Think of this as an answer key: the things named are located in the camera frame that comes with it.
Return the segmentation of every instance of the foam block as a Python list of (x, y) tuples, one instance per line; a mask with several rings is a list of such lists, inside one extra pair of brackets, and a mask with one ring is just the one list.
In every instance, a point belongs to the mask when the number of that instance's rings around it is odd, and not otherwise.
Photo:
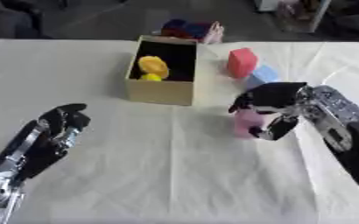
[(279, 81), (278, 73), (269, 66), (260, 66), (245, 80), (245, 90), (256, 88), (265, 83)]
[(262, 127), (264, 118), (253, 109), (240, 109), (236, 111), (234, 120), (234, 134), (237, 137), (252, 138), (250, 127)]
[(249, 49), (243, 48), (230, 52), (227, 69), (236, 79), (250, 75), (257, 65), (257, 56)]

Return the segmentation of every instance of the pink cube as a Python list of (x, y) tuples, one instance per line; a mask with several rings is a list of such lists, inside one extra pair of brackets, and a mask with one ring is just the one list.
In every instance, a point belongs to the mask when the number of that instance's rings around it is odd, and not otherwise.
[(252, 138), (249, 133), (251, 127), (262, 127), (264, 118), (253, 109), (240, 109), (236, 111), (234, 120), (234, 134), (237, 137)]
[(250, 75), (256, 65), (257, 56), (249, 48), (243, 48), (230, 52), (227, 69), (234, 78), (241, 79)]

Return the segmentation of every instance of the red cube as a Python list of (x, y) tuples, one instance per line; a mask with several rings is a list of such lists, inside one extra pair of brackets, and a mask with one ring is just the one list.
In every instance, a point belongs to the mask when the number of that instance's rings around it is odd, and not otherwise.
[(227, 69), (234, 78), (241, 79), (250, 75), (256, 65), (257, 56), (249, 48), (243, 48), (230, 52)]

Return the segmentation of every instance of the white tablecloth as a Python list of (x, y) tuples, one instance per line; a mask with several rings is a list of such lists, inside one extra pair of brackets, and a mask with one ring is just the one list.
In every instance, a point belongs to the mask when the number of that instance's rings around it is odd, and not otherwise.
[(359, 105), (359, 43), (201, 45), (192, 107), (126, 100), (130, 41), (0, 40), (0, 150), (41, 113), (88, 104), (68, 157), (28, 182), (12, 223), (359, 223), (359, 186), (305, 121), (277, 142), (232, 134), (243, 86), (224, 69), (250, 47), (283, 81)]

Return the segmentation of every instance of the silver robotic hand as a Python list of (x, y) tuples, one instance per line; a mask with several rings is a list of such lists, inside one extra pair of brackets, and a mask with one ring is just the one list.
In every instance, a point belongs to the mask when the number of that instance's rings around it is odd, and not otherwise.
[(253, 136), (268, 140), (279, 140), (295, 128), (299, 116), (305, 117), (359, 185), (359, 107), (337, 90), (306, 83), (268, 83), (238, 96), (229, 112), (238, 109), (279, 113), (266, 129), (250, 129)]
[(27, 123), (0, 153), (0, 223), (7, 223), (23, 200), (23, 186), (67, 155), (90, 119), (85, 104), (54, 108)]

